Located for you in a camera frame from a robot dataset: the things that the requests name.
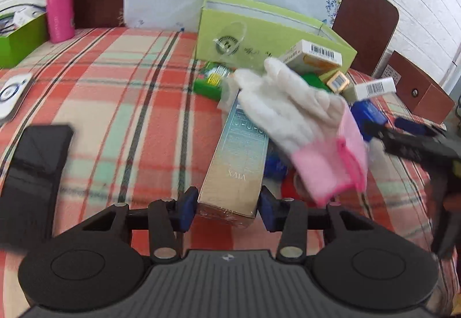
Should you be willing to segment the blue square box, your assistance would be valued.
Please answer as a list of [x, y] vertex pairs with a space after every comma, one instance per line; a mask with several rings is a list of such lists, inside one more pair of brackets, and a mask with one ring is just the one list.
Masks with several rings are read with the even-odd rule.
[[278, 149], [270, 143], [267, 148], [263, 177], [283, 181], [288, 174], [288, 165], [281, 159]]

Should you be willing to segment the brown cardboard shoe box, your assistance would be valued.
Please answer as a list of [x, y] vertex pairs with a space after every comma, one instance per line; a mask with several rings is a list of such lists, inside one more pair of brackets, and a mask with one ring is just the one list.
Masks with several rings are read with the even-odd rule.
[[381, 75], [395, 82], [396, 94], [408, 110], [441, 124], [454, 107], [454, 101], [425, 71], [394, 51]]

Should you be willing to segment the dark brown wooden headboard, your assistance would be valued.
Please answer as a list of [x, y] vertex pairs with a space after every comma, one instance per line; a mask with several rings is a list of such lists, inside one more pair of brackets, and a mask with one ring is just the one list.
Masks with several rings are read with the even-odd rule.
[[[123, 0], [73, 0], [77, 28], [123, 25]], [[395, 32], [398, 9], [388, 0], [343, 0], [333, 30], [357, 50], [352, 68], [373, 74]]]

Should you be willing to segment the plaid red bed sheet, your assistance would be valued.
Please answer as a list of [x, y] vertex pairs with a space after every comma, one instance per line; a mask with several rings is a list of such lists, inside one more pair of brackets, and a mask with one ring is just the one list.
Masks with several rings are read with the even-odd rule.
[[[194, 33], [126, 28], [84, 29], [64, 43], [45, 43], [13, 69], [1, 69], [1, 87], [13, 76], [32, 73], [34, 84], [17, 115], [1, 126], [1, 186], [21, 133], [30, 124], [70, 124], [74, 136], [58, 193], [53, 235], [117, 203], [133, 209], [151, 201], [176, 199], [189, 186], [201, 187], [226, 116], [217, 104], [192, 92], [192, 82], [204, 63], [194, 60]], [[372, 164], [365, 193], [339, 196], [349, 210], [430, 249], [424, 183], [427, 173], [417, 164], [383, 153], [371, 143]], [[280, 233], [265, 231], [258, 216], [247, 228], [196, 216], [185, 249], [270, 249], [275, 255]], [[159, 285], [154, 301], [160, 307], [177, 292], [194, 301], [171, 309], [168, 317], [238, 317], [249, 313], [237, 291], [235, 271], [216, 270], [234, 294], [230, 306], [217, 302], [219, 287], [199, 292], [179, 284]]]

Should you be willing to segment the yellow white medicine box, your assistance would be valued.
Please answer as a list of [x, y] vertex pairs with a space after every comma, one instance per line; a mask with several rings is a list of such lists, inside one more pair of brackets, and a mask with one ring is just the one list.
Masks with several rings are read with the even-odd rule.
[[348, 103], [355, 103], [392, 92], [396, 92], [395, 82], [392, 77], [386, 77], [348, 86], [341, 95]]

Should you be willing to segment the green snack packet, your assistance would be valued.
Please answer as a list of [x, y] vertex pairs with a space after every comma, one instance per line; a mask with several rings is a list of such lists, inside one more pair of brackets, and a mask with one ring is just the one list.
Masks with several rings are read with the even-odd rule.
[[221, 63], [209, 61], [199, 70], [193, 92], [210, 100], [220, 101], [224, 81], [235, 71]]

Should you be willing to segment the green square box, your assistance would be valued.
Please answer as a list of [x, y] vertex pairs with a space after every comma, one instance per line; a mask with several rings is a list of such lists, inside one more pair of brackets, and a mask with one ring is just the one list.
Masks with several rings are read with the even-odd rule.
[[301, 78], [312, 87], [322, 89], [326, 92], [331, 92], [330, 88], [313, 72], [305, 73], [304, 75], [301, 75]]

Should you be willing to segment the light green cardboard storage box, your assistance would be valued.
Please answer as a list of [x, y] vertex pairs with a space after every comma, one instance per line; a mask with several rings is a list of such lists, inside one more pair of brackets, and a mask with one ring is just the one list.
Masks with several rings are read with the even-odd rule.
[[356, 58], [356, 50], [327, 24], [254, 0], [204, 0], [195, 58], [261, 70], [267, 57], [281, 57], [301, 40], [341, 54], [343, 72]]

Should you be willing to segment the red tape roll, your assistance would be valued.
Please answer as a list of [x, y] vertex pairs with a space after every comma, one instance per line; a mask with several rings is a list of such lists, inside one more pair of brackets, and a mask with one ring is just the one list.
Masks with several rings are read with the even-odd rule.
[[295, 199], [303, 201], [307, 207], [316, 207], [309, 191], [304, 186], [303, 180], [294, 168], [289, 168], [281, 182], [281, 197], [283, 199]]

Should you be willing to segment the bright green side box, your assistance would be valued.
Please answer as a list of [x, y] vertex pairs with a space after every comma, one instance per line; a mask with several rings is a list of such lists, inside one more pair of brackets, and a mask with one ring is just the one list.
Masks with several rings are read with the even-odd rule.
[[1, 68], [14, 68], [47, 40], [45, 7], [17, 4], [1, 9]]

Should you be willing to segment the silver Vixa long box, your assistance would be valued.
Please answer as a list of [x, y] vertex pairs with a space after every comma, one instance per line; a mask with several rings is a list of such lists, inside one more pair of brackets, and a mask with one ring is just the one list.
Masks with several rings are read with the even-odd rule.
[[246, 227], [256, 217], [269, 138], [234, 100], [202, 188], [198, 214]]

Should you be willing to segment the black smartphone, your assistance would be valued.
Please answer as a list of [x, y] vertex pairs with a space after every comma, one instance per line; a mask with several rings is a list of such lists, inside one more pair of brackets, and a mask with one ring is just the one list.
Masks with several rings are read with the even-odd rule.
[[16, 146], [1, 190], [1, 248], [27, 252], [52, 237], [60, 180], [74, 130], [31, 125]]

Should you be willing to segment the white pink knit glove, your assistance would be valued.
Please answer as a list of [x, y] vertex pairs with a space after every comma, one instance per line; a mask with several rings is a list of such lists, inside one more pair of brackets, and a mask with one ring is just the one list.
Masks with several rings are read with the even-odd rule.
[[309, 85], [276, 58], [264, 68], [261, 75], [233, 73], [238, 102], [290, 159], [312, 201], [323, 206], [344, 192], [365, 192], [367, 148], [345, 99]]

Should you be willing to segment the white orange medicine box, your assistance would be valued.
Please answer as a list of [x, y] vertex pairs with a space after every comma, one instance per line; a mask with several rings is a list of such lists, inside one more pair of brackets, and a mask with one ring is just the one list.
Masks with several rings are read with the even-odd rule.
[[321, 75], [342, 66], [340, 53], [304, 39], [294, 44], [279, 60], [300, 75]]

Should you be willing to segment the blue long barcode box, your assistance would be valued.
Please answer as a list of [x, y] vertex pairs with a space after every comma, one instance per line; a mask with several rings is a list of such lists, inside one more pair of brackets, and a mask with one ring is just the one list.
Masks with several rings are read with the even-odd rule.
[[380, 125], [386, 125], [388, 123], [388, 118], [372, 103], [371, 100], [362, 100], [353, 103], [351, 113], [366, 143], [372, 139], [372, 136], [366, 134], [365, 132], [364, 124], [366, 122], [370, 121]]

